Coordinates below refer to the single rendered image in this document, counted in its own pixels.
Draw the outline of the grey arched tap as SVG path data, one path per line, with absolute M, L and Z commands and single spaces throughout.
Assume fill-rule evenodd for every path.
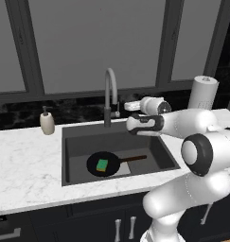
M 112 116 L 119 117 L 119 104 L 117 95 L 117 86 L 115 72 L 108 68 L 105 72 L 105 104 L 104 104 L 104 127 L 111 126 Z

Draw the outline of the dark dishwasher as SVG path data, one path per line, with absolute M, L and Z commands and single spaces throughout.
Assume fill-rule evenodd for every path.
M 12 233 L 15 228 L 21 229 L 21 235 L 0 242 L 38 242 L 27 213 L 0 216 L 0 234 Z

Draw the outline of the green and yellow sponge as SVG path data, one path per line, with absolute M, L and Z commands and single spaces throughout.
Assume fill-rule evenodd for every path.
M 99 159 L 97 162 L 96 170 L 100 172 L 105 172 L 107 169 L 107 166 L 108 166 L 107 160 Z

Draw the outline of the window with dark frame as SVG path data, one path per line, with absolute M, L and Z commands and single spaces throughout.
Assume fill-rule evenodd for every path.
M 214 76 L 230 0 L 0 0 L 0 103 L 187 90 Z

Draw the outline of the white paper towel roll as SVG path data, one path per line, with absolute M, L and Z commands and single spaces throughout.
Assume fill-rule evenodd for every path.
M 188 101 L 189 109 L 211 110 L 219 82 L 207 76 L 196 76 L 193 80 L 190 98 Z

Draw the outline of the dark panel under sink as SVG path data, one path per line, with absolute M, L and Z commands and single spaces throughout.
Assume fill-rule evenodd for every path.
M 143 192 L 107 199 L 97 199 L 69 204 L 66 206 L 66 213 L 69 217 L 71 217 L 83 213 L 101 211 L 105 209 L 114 209 L 116 207 L 130 206 L 134 204 L 141 204 L 145 195 L 146 192 Z

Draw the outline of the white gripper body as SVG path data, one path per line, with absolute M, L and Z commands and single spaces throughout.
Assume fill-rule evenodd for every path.
M 140 102 L 139 101 L 132 101 L 126 102 L 124 104 L 124 109 L 129 112 L 139 111 L 140 110 Z

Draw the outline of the dark cupboard door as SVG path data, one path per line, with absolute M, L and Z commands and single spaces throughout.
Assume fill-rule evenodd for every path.
M 180 219 L 178 232 L 186 242 L 222 242 L 230 239 L 230 194 L 212 205 L 202 225 L 206 209 L 206 205 L 190 208 Z
M 134 239 L 129 239 L 130 233 L 130 217 L 136 216 L 134 225 Z M 125 242 L 140 242 L 140 238 L 143 233 L 151 225 L 151 218 L 145 213 L 142 206 L 133 206 L 125 212 L 125 227 L 124 227 L 124 241 Z
M 55 242 L 115 242 L 115 220 L 121 219 L 120 240 L 124 213 L 112 211 L 92 216 L 68 219 L 54 228 Z

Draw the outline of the dark grey sink basin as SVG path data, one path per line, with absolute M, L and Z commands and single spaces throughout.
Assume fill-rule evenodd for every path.
M 119 159 L 145 156 L 122 163 L 109 177 L 97 177 L 87 169 L 89 157 L 97 152 L 111 152 Z M 126 122 L 85 125 L 62 129 L 62 186 L 177 170 L 176 163 L 161 137 L 131 135 Z

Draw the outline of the beige soap dispenser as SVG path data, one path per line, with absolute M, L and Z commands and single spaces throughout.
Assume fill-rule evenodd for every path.
M 40 115 L 40 125 L 44 135 L 51 135 L 55 132 L 54 118 L 46 106 L 43 106 L 43 112 Z

